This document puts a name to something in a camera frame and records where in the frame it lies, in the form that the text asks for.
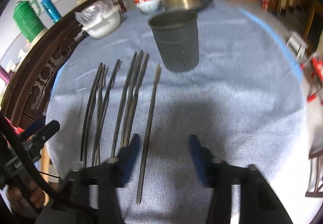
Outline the dark grey utensil holder cup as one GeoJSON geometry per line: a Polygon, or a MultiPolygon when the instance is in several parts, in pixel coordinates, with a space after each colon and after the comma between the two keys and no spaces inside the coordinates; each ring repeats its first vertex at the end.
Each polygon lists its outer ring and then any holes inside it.
{"type": "Polygon", "coordinates": [[[182,73],[194,69],[199,62],[197,13],[168,11],[148,20],[165,67],[182,73]]]}

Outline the dark carved wooden chair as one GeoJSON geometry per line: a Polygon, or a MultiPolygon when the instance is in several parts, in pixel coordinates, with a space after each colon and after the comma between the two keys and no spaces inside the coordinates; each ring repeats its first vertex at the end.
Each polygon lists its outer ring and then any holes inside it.
{"type": "MultiPolygon", "coordinates": [[[[55,23],[31,48],[11,77],[1,112],[12,126],[25,129],[36,120],[45,120],[43,112],[57,72],[78,44],[88,37],[74,14],[96,1],[83,2],[55,23]]],[[[122,0],[111,1],[125,11],[122,0]]]]}

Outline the grey table cloth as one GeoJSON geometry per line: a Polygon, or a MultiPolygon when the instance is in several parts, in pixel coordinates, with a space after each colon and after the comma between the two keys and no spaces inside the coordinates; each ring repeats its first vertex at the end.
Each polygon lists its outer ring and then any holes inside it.
{"type": "MultiPolygon", "coordinates": [[[[149,54],[132,131],[144,136],[155,69],[161,57],[148,17],[133,10],[120,27],[99,40],[85,38],[60,70],[47,120],[60,131],[47,150],[60,176],[80,164],[86,105],[96,71],[121,67],[110,91],[101,137],[101,159],[111,154],[126,75],[135,52],[149,54]]],[[[136,204],[140,165],[118,191],[126,223],[203,223],[211,191],[202,186],[188,138],[228,164],[254,164],[270,183],[294,223],[307,206],[307,116],[302,72],[284,41],[256,16],[221,1],[198,15],[199,62],[191,71],[163,67],[157,88],[144,190],[136,204]]]]}

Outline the green thermos jug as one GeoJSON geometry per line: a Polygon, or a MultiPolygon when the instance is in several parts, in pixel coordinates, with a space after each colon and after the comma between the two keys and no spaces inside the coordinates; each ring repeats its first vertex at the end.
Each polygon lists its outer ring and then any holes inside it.
{"type": "Polygon", "coordinates": [[[28,42],[32,42],[45,29],[39,19],[41,7],[37,0],[19,1],[15,5],[13,20],[28,42]]]}

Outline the blue thermos jug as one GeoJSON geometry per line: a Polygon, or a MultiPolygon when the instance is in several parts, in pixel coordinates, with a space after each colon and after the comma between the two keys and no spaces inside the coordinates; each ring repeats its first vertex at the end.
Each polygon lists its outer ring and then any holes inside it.
{"type": "Polygon", "coordinates": [[[52,0],[41,0],[41,5],[54,23],[58,22],[61,19],[62,16],[60,15],[52,0]]]}

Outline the white pot with plastic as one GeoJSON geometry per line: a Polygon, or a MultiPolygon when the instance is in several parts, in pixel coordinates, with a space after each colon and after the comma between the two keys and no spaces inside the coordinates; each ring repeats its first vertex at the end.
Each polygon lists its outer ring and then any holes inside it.
{"type": "Polygon", "coordinates": [[[94,39],[100,39],[113,32],[121,23],[119,7],[111,0],[98,0],[74,13],[75,19],[82,25],[82,31],[94,39]]]}

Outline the white small stool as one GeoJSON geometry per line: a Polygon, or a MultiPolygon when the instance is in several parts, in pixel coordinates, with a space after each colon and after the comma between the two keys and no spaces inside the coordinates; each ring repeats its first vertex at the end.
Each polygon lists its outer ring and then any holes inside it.
{"type": "Polygon", "coordinates": [[[291,35],[287,41],[287,46],[294,50],[297,59],[301,59],[308,48],[308,44],[297,32],[291,31],[290,34],[291,35]]]}

